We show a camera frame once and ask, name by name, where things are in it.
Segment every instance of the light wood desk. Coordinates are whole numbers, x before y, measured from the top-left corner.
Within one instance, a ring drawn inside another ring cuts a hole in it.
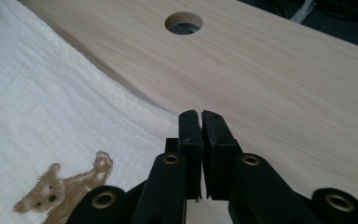
[[[233,0],[22,2],[146,101],[223,115],[295,191],[358,199],[358,47]],[[167,31],[180,11],[198,32]]]

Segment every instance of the dark floor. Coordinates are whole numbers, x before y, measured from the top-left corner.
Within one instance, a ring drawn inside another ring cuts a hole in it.
[[[241,0],[290,20],[305,0]],[[358,45],[358,0],[315,0],[303,25]]]

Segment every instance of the bear head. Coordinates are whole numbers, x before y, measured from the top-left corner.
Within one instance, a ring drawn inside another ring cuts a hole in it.
[[[57,177],[60,168],[58,163],[50,165],[34,188],[14,205],[13,210],[18,213],[30,210],[41,213],[61,204],[65,196],[65,185]]]

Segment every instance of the brown bear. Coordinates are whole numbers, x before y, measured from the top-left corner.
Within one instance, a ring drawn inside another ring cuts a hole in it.
[[[62,179],[57,177],[61,167],[54,163],[39,178],[34,188],[14,205],[13,210],[18,213],[49,210],[45,224],[66,223],[82,198],[90,190],[104,185],[112,167],[113,161],[109,155],[99,151],[89,172]]]

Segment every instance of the white cloth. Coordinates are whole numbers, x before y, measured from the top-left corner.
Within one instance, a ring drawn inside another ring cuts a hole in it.
[[[15,213],[52,163],[59,177],[89,171],[96,152],[113,159],[106,185],[147,179],[177,117],[132,95],[15,0],[0,0],[0,223],[42,223]],[[189,203],[187,223],[230,223],[227,204]]]

